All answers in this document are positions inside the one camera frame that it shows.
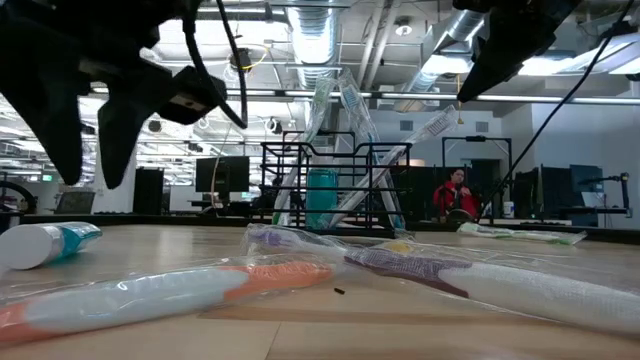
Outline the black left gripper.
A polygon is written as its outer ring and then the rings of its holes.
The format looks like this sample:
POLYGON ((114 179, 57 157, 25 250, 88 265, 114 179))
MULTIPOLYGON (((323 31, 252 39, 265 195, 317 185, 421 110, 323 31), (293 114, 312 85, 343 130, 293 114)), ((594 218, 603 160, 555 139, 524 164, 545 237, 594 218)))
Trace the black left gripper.
POLYGON ((106 85, 98 111, 102 171, 121 185, 144 122, 157 111, 197 111, 192 67, 172 74, 142 57, 163 23, 193 1, 4 1, 1 93, 30 127, 68 185, 81 176, 78 97, 106 85))

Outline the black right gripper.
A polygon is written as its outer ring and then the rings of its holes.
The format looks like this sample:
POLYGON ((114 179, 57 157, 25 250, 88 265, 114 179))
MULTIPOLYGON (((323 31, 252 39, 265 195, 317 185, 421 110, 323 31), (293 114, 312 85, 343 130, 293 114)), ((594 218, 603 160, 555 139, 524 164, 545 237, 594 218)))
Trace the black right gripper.
MULTIPOLYGON (((555 31, 581 0, 499 1, 492 9, 492 34, 480 50, 457 99, 466 103, 514 76, 522 63, 546 51, 555 31)), ((453 0, 458 10, 487 13, 494 0, 453 0)))

